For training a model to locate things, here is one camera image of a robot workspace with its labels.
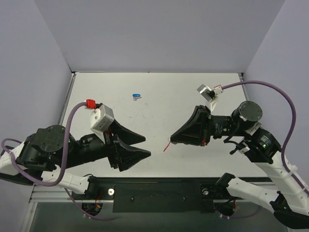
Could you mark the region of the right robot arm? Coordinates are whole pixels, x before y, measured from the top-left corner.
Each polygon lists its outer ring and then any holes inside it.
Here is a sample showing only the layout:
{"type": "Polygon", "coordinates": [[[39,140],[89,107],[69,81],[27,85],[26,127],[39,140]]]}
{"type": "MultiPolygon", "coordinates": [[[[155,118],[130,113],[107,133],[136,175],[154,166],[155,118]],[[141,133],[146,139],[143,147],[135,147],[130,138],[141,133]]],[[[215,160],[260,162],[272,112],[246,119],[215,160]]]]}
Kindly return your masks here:
{"type": "Polygon", "coordinates": [[[216,182],[215,193],[226,198],[242,198],[270,211],[284,226],[291,229],[308,229],[309,196],[307,186],[296,168],[283,163],[283,148],[276,138],[261,128],[261,107],[244,101],[230,116],[212,115],[208,107],[195,107],[189,120],[174,132],[173,144],[206,146],[211,139],[224,137],[225,144],[234,144],[230,151],[239,152],[263,170],[276,185],[277,190],[262,188],[243,181],[233,174],[225,173],[216,182]]]}

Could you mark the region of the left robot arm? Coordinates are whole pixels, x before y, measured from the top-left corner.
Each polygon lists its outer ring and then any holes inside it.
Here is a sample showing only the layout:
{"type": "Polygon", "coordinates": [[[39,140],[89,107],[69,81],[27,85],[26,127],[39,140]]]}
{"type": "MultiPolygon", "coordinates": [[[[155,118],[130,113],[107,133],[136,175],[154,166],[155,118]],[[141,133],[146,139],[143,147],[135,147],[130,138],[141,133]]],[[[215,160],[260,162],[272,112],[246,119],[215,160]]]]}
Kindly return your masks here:
{"type": "MultiPolygon", "coordinates": [[[[15,155],[16,164],[30,176],[43,182],[54,182],[59,176],[64,150],[65,127],[53,125],[38,129],[19,146],[7,147],[15,155]]],[[[103,133],[103,138],[88,134],[75,140],[69,136],[67,168],[107,158],[111,168],[126,171],[151,156],[151,152],[134,147],[144,136],[113,122],[103,133]]],[[[75,176],[65,173],[59,187],[82,195],[84,199],[97,199],[103,195],[99,178],[75,176]]]]}

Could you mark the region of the blue key tag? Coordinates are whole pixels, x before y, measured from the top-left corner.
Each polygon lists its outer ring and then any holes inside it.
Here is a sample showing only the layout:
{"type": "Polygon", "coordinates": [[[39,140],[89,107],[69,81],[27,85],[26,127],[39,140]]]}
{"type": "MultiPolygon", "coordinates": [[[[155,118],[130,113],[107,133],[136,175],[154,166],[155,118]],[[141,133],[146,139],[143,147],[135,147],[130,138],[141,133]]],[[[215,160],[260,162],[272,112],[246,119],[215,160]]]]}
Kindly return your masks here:
{"type": "Polygon", "coordinates": [[[141,95],[140,94],[132,94],[132,97],[133,98],[139,98],[139,97],[141,97],[141,95]]]}

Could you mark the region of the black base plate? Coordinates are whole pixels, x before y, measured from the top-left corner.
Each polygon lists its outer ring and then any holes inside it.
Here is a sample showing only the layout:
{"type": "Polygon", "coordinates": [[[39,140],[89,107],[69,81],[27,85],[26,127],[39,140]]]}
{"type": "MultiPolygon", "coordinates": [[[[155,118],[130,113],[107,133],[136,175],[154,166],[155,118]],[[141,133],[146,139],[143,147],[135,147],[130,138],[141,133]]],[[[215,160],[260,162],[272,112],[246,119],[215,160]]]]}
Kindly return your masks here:
{"type": "Polygon", "coordinates": [[[232,199],[216,187],[217,181],[217,177],[91,177],[84,193],[73,193],[73,198],[112,201],[115,213],[212,213],[214,201],[232,199]]]}

